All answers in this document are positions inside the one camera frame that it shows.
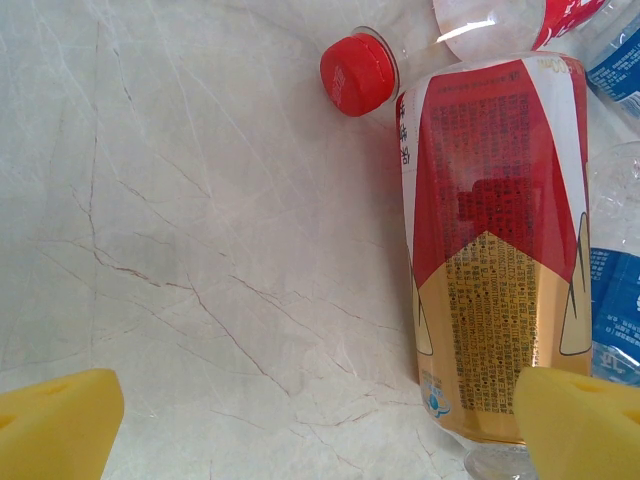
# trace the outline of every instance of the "logo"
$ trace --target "logo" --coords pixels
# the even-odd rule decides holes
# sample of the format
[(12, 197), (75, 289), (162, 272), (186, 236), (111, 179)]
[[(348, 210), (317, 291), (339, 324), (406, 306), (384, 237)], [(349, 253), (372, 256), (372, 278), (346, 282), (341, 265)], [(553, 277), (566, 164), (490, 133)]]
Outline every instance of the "logo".
[(445, 398), (442, 389), (429, 382), (425, 382), (422, 390), (422, 400), (429, 413), (435, 418), (440, 418), (451, 411), (451, 404)]

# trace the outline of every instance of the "bottle cap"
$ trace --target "bottle cap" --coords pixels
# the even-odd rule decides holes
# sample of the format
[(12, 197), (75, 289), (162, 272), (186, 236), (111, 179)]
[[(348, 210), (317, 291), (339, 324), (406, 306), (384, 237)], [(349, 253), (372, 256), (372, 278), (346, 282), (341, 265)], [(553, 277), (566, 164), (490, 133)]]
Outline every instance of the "bottle cap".
[(389, 54), (373, 36), (357, 33), (324, 52), (322, 83), (345, 115), (359, 117), (375, 110), (393, 94), (395, 74)]

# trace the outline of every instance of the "red bottle label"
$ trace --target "red bottle label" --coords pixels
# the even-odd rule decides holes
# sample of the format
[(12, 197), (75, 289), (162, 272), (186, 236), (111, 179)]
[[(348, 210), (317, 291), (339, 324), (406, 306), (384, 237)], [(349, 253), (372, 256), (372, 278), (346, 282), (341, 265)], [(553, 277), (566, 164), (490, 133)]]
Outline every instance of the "red bottle label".
[(547, 0), (547, 11), (534, 50), (588, 20), (605, 0)]

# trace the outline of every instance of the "white label section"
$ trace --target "white label section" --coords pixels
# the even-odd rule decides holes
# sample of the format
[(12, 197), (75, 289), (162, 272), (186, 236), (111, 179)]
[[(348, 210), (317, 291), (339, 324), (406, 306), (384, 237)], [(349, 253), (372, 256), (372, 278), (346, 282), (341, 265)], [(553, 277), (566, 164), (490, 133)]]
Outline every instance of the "white label section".
[(416, 214), (416, 179), (418, 176), (418, 142), (420, 119), (429, 82), (405, 93), (400, 107), (400, 162), (402, 163), (402, 197), (404, 203), (404, 228), (413, 263), (413, 231)]
[(569, 67), (562, 58), (556, 56), (532, 56), (522, 61), (527, 67), (551, 127), (577, 239), (580, 218), (587, 211), (587, 202), (580, 155), (578, 116), (573, 81), (568, 73)]

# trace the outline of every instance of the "water bottle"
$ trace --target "water bottle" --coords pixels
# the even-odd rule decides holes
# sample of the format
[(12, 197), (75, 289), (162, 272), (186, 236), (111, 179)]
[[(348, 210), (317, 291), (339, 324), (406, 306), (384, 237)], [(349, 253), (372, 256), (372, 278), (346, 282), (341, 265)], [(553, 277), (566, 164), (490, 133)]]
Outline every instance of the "water bottle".
[(640, 142), (590, 163), (593, 375), (640, 387)]
[(611, 0), (577, 32), (589, 81), (640, 119), (640, 2)]
[(605, 0), (386, 0), (371, 26), (322, 56), (332, 102), (349, 116), (393, 101), (425, 75), (459, 61), (529, 51), (593, 15)]

